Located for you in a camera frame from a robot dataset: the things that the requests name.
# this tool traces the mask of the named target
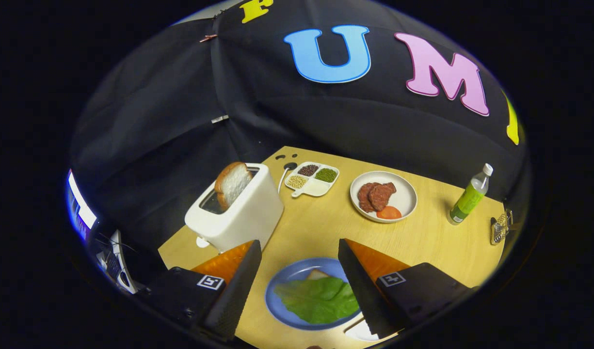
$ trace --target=bottle cap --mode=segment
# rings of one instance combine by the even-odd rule
[[[484,164],[484,168],[482,169],[482,172],[486,173],[487,176],[490,176],[493,174],[493,167],[489,164]]]

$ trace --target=blue letter u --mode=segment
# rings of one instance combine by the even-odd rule
[[[284,42],[290,44],[297,71],[304,78],[323,83],[349,82],[363,77],[370,70],[370,52],[364,35],[370,30],[362,26],[336,26],[334,33],[342,35],[348,50],[348,62],[343,65],[327,65],[321,59],[316,38],[322,35],[318,29],[305,29],[286,35]]]

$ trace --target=plastic bottle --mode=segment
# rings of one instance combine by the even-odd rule
[[[492,166],[486,163],[482,172],[471,178],[463,195],[456,201],[452,210],[448,212],[448,221],[450,223],[458,225],[469,216],[489,190],[489,177],[492,174]]]

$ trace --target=bread slice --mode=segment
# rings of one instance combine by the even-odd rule
[[[312,272],[310,272],[310,275],[307,276],[307,280],[318,280],[318,279],[323,279],[323,278],[330,278],[329,275],[325,274],[325,272],[322,272],[318,269],[314,269],[312,270]]]
[[[219,173],[215,181],[215,192],[223,210],[227,210],[234,203],[252,177],[247,165],[240,161],[231,163]]]

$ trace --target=lettuce leaf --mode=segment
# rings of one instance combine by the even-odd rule
[[[350,285],[339,278],[293,280],[273,290],[291,312],[308,323],[332,323],[359,309]]]

